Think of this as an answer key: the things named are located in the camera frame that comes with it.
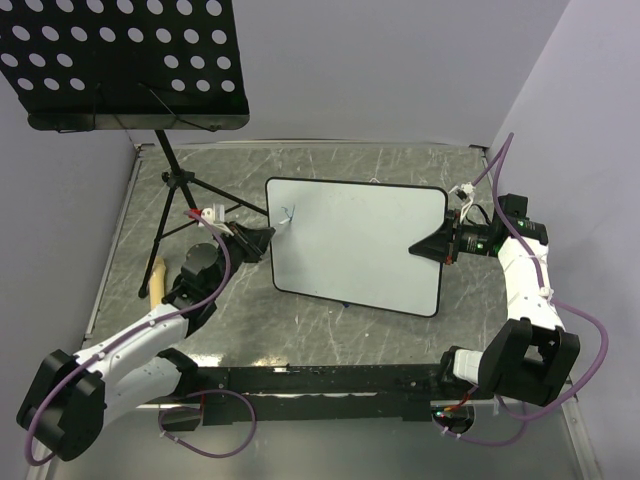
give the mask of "blue marker scribble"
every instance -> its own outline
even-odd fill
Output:
[[[289,219],[289,222],[293,222],[293,215],[296,213],[296,206],[295,205],[293,206],[293,209],[291,210],[291,214],[289,214],[289,209],[287,207],[282,207],[282,209],[284,210],[284,214]]]

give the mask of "tripod stand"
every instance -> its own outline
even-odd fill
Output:
[[[193,172],[187,172],[183,170],[178,164],[178,159],[176,158],[173,152],[173,149],[171,148],[171,144],[169,143],[169,139],[167,138],[167,134],[164,132],[164,130],[156,130],[155,133],[156,133],[156,136],[158,137],[158,141],[160,142],[160,146],[162,147],[162,150],[164,151],[164,154],[166,155],[167,160],[169,161],[169,167],[171,169],[171,172],[165,172],[162,174],[162,180],[169,187],[169,191],[167,192],[167,199],[164,203],[162,216],[160,217],[160,223],[158,224],[158,230],[153,240],[153,245],[151,247],[151,254],[149,255],[147,268],[145,269],[144,277],[142,279],[142,285],[140,286],[140,290],[138,290],[138,296],[140,298],[146,297],[149,293],[149,279],[151,278],[151,273],[153,271],[153,262],[155,261],[156,256],[158,254],[158,248],[160,248],[160,242],[162,241],[162,239],[197,223],[197,221],[193,220],[191,222],[185,223],[184,225],[181,225],[180,227],[174,228],[173,230],[170,230],[166,233],[164,232],[164,228],[167,224],[167,218],[169,217],[169,212],[171,210],[173,197],[175,196],[177,189],[180,189],[182,191],[182,194],[184,195],[184,198],[187,201],[187,205],[189,205],[189,208],[198,208],[196,206],[195,200],[193,199],[193,195],[191,195],[191,190],[189,190],[189,183],[193,183],[195,185],[198,185],[199,187],[204,188],[205,190],[209,190],[212,193],[216,193],[221,197],[225,197],[225,198],[228,198],[229,200],[236,202],[236,205],[227,209],[225,213],[232,212],[233,210],[236,210],[240,207],[247,207],[253,210],[254,212],[258,212],[265,216],[268,215],[266,210],[260,207],[257,207],[256,205],[253,205],[252,203],[249,203],[239,197],[236,197],[235,195],[227,193],[224,190],[214,187],[213,185],[209,185],[208,183],[203,182],[202,180],[199,180],[198,178],[196,178]]]

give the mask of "wire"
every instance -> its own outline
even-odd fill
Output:
[[[142,85],[142,86],[143,86],[144,88],[146,88],[147,90],[149,90],[149,91],[151,92],[151,94],[152,94],[154,97],[156,97],[156,100],[158,100],[158,101],[162,104],[162,106],[163,106],[164,108],[166,108],[166,109],[167,109],[167,111],[168,111],[171,115],[173,115],[174,117],[176,117],[176,120],[178,120],[179,122],[185,123],[185,124],[187,124],[187,125],[191,125],[192,127],[199,128],[200,130],[206,130],[207,132],[213,132],[213,133],[216,133],[216,132],[219,130],[219,128],[208,128],[208,127],[205,127],[205,126],[203,126],[203,125],[198,125],[197,123],[193,123],[193,122],[190,122],[190,121],[188,121],[188,120],[184,120],[183,118],[180,118],[180,116],[179,116],[177,113],[174,113],[174,111],[173,111],[173,110],[171,110],[171,108],[169,108],[169,105],[167,105],[166,103],[164,103],[164,102],[162,101],[162,99],[160,98],[160,96],[158,96],[158,94],[155,92],[155,89],[154,89],[153,87],[150,87],[149,85],[147,85],[147,84],[145,84],[145,83],[142,83],[142,82],[139,82],[139,84],[140,84],[140,85]]]
[[[485,224],[486,225],[491,225],[491,220],[489,219],[489,214],[487,213],[487,211],[482,207],[482,205],[478,204],[478,203],[473,203],[471,204],[471,206],[469,207],[469,210],[471,210],[471,208],[476,207],[478,210],[480,210],[480,213],[482,214],[482,217],[484,218]],[[465,217],[465,220],[468,221],[471,225],[475,225],[476,227],[478,226],[478,223],[474,222],[473,220],[471,220],[469,218],[469,214],[467,214],[467,216]]]
[[[98,94],[100,94],[102,96],[102,99],[104,101],[104,96],[102,95],[102,83],[98,82],[96,83],[96,86],[93,89],[93,107],[92,107],[92,126],[90,129],[88,130],[60,130],[60,129],[56,129],[56,132],[60,133],[60,134],[66,134],[66,133],[86,133],[86,132],[93,132],[96,129],[96,115],[98,113]]]
[[[142,324],[138,325],[137,327],[132,328],[131,330],[123,333],[118,338],[116,338],[114,341],[112,341],[109,345],[105,346],[99,352],[96,352],[86,362],[84,362],[81,365],[79,365],[75,370],[73,370],[70,374],[68,374],[66,377],[64,377],[60,381],[60,383],[58,383],[51,390],[51,392],[49,392],[49,394],[45,397],[45,399],[42,401],[42,403],[40,404],[40,406],[36,410],[36,413],[34,414],[33,418],[31,419],[31,423],[29,424],[29,428],[27,430],[27,438],[26,438],[26,441],[25,441],[25,444],[24,444],[24,456],[25,456],[27,462],[29,463],[29,465],[32,465],[34,467],[40,467],[40,466],[48,463],[54,457],[54,453],[51,453],[51,454],[47,455],[45,458],[43,458],[43,459],[40,459],[40,460],[35,459],[33,457],[33,439],[35,437],[35,432],[36,432],[36,429],[38,427],[38,424],[40,423],[40,419],[42,418],[42,415],[46,411],[47,407],[49,407],[49,405],[51,404],[53,399],[62,391],[62,389],[69,382],[71,382],[71,380],[73,380],[75,377],[77,377],[85,369],[87,369],[91,365],[95,364],[101,358],[104,358],[104,356],[106,354],[112,352],[114,349],[116,349],[117,347],[122,345],[124,342],[129,340],[134,335],[137,335],[138,333],[140,333],[142,331],[145,331],[145,330],[146,331],[150,331],[150,329],[153,328],[154,325],[159,325],[159,324],[161,324],[163,322],[166,322],[167,320],[171,320],[172,318],[175,318],[175,317],[180,316],[180,315],[184,315],[186,313],[192,312],[193,310],[197,310],[197,309],[199,309],[201,307],[204,307],[204,306],[210,304],[216,298],[218,298],[218,296],[222,293],[222,291],[224,290],[225,286],[229,282],[229,279],[231,278],[231,256],[229,254],[229,249],[227,248],[226,244],[224,243],[224,240],[222,239],[222,236],[213,228],[213,226],[211,226],[211,224],[209,224],[206,220],[204,220],[197,213],[192,212],[190,210],[187,210],[184,213],[187,216],[189,216],[189,217],[201,222],[209,230],[209,232],[211,232],[211,235],[213,235],[213,237],[216,239],[216,241],[220,245],[220,248],[222,249],[222,253],[224,255],[224,260],[225,260],[224,276],[222,278],[222,282],[220,282],[220,285],[215,290],[215,292],[213,292],[211,295],[209,295],[204,300],[202,300],[202,301],[200,301],[200,302],[198,302],[198,303],[196,303],[194,305],[191,305],[189,307],[183,308],[182,310],[178,310],[177,312],[171,312],[171,313],[167,313],[165,315],[160,315],[159,317],[156,317],[156,318],[150,320],[149,322],[142,323]]]
[[[444,411],[445,412],[455,412],[456,410],[460,409],[460,407],[462,407],[465,403],[467,403],[469,400],[471,400],[471,395],[473,395],[473,393],[476,390],[478,390],[478,386],[474,385],[471,390],[469,390],[468,392],[465,392],[464,396],[462,397],[462,400],[460,400],[460,403],[458,403],[457,405],[452,405],[450,407],[446,407],[444,409]]]
[[[525,414],[527,413],[527,406],[524,402],[522,402],[522,412]],[[524,436],[524,434],[527,431],[527,427],[529,426],[529,422],[523,421],[522,425],[520,426],[520,429],[516,432],[516,434],[513,437],[508,438],[506,440],[492,441],[492,440],[482,440],[480,438],[473,438],[473,437],[469,437],[467,435],[462,435],[462,434],[459,435],[457,433],[453,433],[449,431],[448,428],[443,427],[438,422],[433,422],[433,424],[436,426],[438,430],[440,430],[440,433],[443,435],[446,435],[451,438],[455,438],[456,440],[461,440],[466,443],[481,445],[483,447],[507,447],[509,445],[513,445]]]
[[[197,453],[198,455],[202,455],[202,456],[207,457],[207,458],[227,458],[227,457],[232,457],[232,456],[240,453],[242,450],[244,450],[247,447],[247,445],[249,445],[251,440],[253,439],[253,436],[256,434],[256,428],[258,426],[258,421],[256,419],[256,411],[253,408],[253,405],[251,405],[249,400],[247,400],[245,397],[243,397],[239,393],[232,392],[231,390],[225,390],[225,389],[222,389],[222,388],[216,388],[216,389],[213,389],[213,390],[204,390],[202,392],[190,393],[185,398],[193,398],[193,397],[198,397],[200,395],[208,395],[208,394],[213,394],[213,393],[221,393],[223,395],[231,395],[233,397],[239,398],[240,400],[242,400],[244,402],[244,404],[249,409],[249,413],[251,414],[251,429],[249,430],[249,434],[247,435],[247,438],[244,439],[244,442],[242,442],[242,444],[239,447],[237,447],[236,449],[234,449],[234,450],[232,450],[230,452],[227,452],[227,453],[205,452],[204,450],[200,450],[199,448],[194,447],[190,443],[185,442],[181,438],[178,438],[175,435],[167,432],[162,427],[162,419],[165,417],[165,415],[167,415],[170,412],[193,412],[193,411],[198,412],[199,411],[199,409],[192,408],[192,407],[175,407],[175,408],[170,408],[170,409],[165,410],[162,413],[160,413],[160,415],[158,415],[158,427],[160,427],[160,436],[166,437],[169,440],[172,440],[173,442],[175,442],[175,443],[177,443],[179,445],[182,445],[184,448],[187,448],[187,449],[191,450],[192,452]]]
[[[500,202],[498,201],[498,182],[500,180],[500,173],[502,172],[502,166],[504,165],[504,160],[507,156],[507,152],[509,151],[509,147],[511,146],[512,140],[513,140],[513,133],[510,133],[509,136],[507,137],[506,142],[504,143],[504,145],[502,146],[499,152],[499,153],[502,153],[502,156],[497,162],[496,172],[493,179],[493,189],[492,189],[494,208],[496,210],[496,213],[502,220],[502,222],[505,224],[505,226],[511,233],[511,235],[520,242],[520,244],[525,249],[527,254],[531,257],[531,260],[533,261],[533,264],[536,269],[538,285],[540,286],[540,288],[545,288],[544,276],[542,274],[542,267],[540,265],[540,260],[534,255],[533,250],[531,249],[529,244],[527,244],[525,239],[522,238],[522,235],[520,235],[520,233],[518,233],[515,227],[511,224],[511,222],[505,215],[504,211],[502,210],[502,207],[500,206]],[[509,415],[511,415],[513,418],[516,418],[518,420],[523,420],[523,421],[537,420],[538,418],[541,418],[547,415],[548,413],[553,411],[555,408],[559,407],[568,399],[573,397],[589,382],[589,380],[591,380],[591,378],[600,369],[600,367],[602,366],[602,363],[604,362],[605,357],[607,356],[607,352],[609,350],[609,334],[607,333],[607,329],[605,328],[605,326],[602,324],[600,320],[598,320],[597,318],[595,318],[594,316],[586,312],[583,312],[582,310],[572,307],[571,305],[568,305],[564,302],[561,302],[556,298],[550,298],[549,303],[569,313],[582,317],[585,320],[587,320],[589,323],[594,325],[598,329],[598,332],[600,333],[600,349],[598,350],[598,354],[596,355],[596,358],[594,359],[591,366],[587,369],[585,374],[582,377],[580,377],[580,379],[577,382],[575,382],[571,388],[569,388],[566,392],[564,392],[562,395],[556,398],[553,402],[549,403],[546,407],[542,408],[541,410],[531,415],[518,415],[518,414],[514,414],[512,412],[507,411]]]

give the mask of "hole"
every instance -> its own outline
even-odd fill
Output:
[[[189,43],[198,43],[200,36],[195,30],[188,28],[184,31],[184,39]]]
[[[113,33],[109,27],[102,27],[100,29],[100,36],[105,42],[113,42],[116,39],[116,34]]]
[[[18,39],[23,40],[25,42],[31,38],[31,35],[29,35],[29,32],[27,32],[27,30],[21,27],[20,25],[16,25],[11,29],[11,31]]]
[[[118,0],[118,8],[122,13],[126,13],[127,15],[133,13],[133,3],[129,0]]]
[[[173,55],[167,55],[164,57],[164,64],[169,68],[178,68],[179,62]]]
[[[191,57],[191,65],[193,65],[193,68],[204,68],[204,59],[197,55],[195,57]]]
[[[57,30],[51,27],[42,27],[42,34],[47,40],[51,40],[52,42],[57,42],[60,38]]]
[[[42,2],[40,0],[25,0],[27,7],[29,7],[34,12],[41,12],[44,9]]]
[[[137,28],[130,28],[128,33],[129,38],[136,43],[140,43],[142,40],[144,40],[144,35]]]
[[[71,60],[71,57],[69,55],[60,53],[57,58],[60,65],[62,65],[63,67],[70,67],[71,65],[73,65],[73,60]]]
[[[33,90],[33,83],[31,83],[26,78],[19,78],[18,85],[20,85],[20,87],[24,88],[25,90]]]
[[[178,7],[178,11],[183,15],[191,15],[191,12],[193,12],[193,7],[188,0],[178,0],[176,7]]]
[[[71,29],[71,35],[73,35],[73,38],[75,38],[79,42],[87,41],[87,32],[82,30],[80,27],[73,27]]]
[[[229,70],[229,68],[231,67],[231,60],[229,60],[227,57],[219,57],[216,63],[223,70]]]
[[[166,28],[159,28],[156,30],[156,37],[158,37],[158,40],[162,43],[169,43],[171,41],[171,34]]]
[[[224,33],[222,30],[214,30],[213,33],[211,34],[211,38],[218,45],[222,45],[227,41],[227,34]]]
[[[236,84],[231,80],[225,80],[224,82],[222,82],[222,89],[225,92],[233,92],[236,89]]]
[[[211,85],[209,85],[209,82],[207,82],[206,80],[198,80],[196,82],[196,87],[198,87],[198,90],[200,90],[201,92],[208,92],[211,88]]]
[[[16,60],[16,57],[14,57],[13,55],[9,55],[8,53],[3,53],[2,55],[0,55],[0,60],[2,60],[2,63],[4,63],[7,67],[18,66],[18,60]]]
[[[56,0],[56,3],[58,4],[58,8],[63,12],[73,12],[73,3],[71,0]]]
[[[174,80],[173,82],[171,82],[171,86],[176,92],[181,92],[185,88],[184,82],[182,80]]]
[[[100,0],[87,0],[87,7],[89,7],[89,10],[93,13],[104,12],[104,5],[102,5]]]
[[[47,62],[44,61],[44,58],[42,58],[37,53],[32,53],[31,55],[29,55],[29,60],[31,60],[31,63],[33,63],[36,67],[44,67],[47,64]]]
[[[58,90],[58,89],[60,89],[60,84],[58,82],[56,82],[53,78],[45,78],[44,79],[44,85],[49,90]]]
[[[159,0],[148,0],[147,1],[147,8],[154,15],[160,15],[162,13],[162,10],[163,10],[162,3],[160,3]]]
[[[79,78],[72,78],[69,83],[76,90],[84,90],[84,82]]]
[[[209,0],[207,2],[207,12],[209,12],[209,15],[217,17],[222,13],[222,5],[216,2],[216,0]]]

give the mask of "whiteboard black frame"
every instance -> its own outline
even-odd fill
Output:
[[[269,177],[267,179],[267,181],[264,184],[264,195],[265,195],[265,199],[267,202],[267,212],[269,212],[269,195],[268,195],[268,190],[267,190],[267,186],[269,185],[269,182],[271,180],[291,180],[291,181],[301,181],[301,182],[315,182],[315,183],[338,183],[338,184],[343,184],[343,185],[368,185],[371,186],[373,188],[381,188],[381,187],[395,187],[395,188],[411,188],[411,189],[422,189],[422,190],[438,190],[440,192],[442,192],[443,196],[444,196],[444,211],[443,211],[443,221],[444,221],[444,215],[446,214],[448,208],[449,208],[449,194],[447,193],[446,190],[444,190],[441,187],[437,187],[437,186],[431,186],[431,185],[407,185],[407,184],[401,184],[401,183],[372,183],[372,182],[357,182],[357,181],[353,181],[353,180],[330,180],[330,179],[321,179],[321,178],[297,178],[297,177],[281,177],[281,176],[275,176],[275,177]],[[267,215],[267,222],[269,224],[269,227],[271,227],[271,218],[269,215]],[[394,313],[401,313],[404,315],[413,315],[416,317],[421,317],[421,318],[433,318],[435,316],[438,315],[438,313],[440,312],[440,293],[442,291],[442,264],[440,264],[440,268],[439,268],[439,272],[438,272],[438,292],[437,292],[437,299],[436,299],[436,308],[435,311],[433,313],[433,315],[419,315],[413,312],[403,312],[401,310],[393,310],[390,308],[383,308],[383,307],[375,307],[375,306],[371,306],[371,305],[365,305],[365,304],[361,304],[361,303],[355,303],[355,302],[351,302],[349,300],[339,300],[336,298],[328,298],[328,297],[322,297],[319,295],[311,295],[311,294],[307,294],[307,293],[300,293],[300,292],[294,292],[294,291],[290,291],[290,290],[283,290],[281,288],[279,288],[276,285],[276,281],[275,281],[275,272],[274,272],[274,268],[273,268],[273,250],[269,249],[269,255],[271,258],[271,282],[273,283],[273,286],[275,287],[276,290],[278,290],[279,292],[283,292],[283,293],[292,293],[295,295],[302,295],[305,297],[310,297],[310,298],[318,298],[321,300],[330,300],[333,302],[338,302],[338,303],[342,303],[343,305],[358,305],[361,307],[368,307],[368,308],[375,308],[377,310],[383,310],[383,311],[387,311],[387,312],[394,312]]]

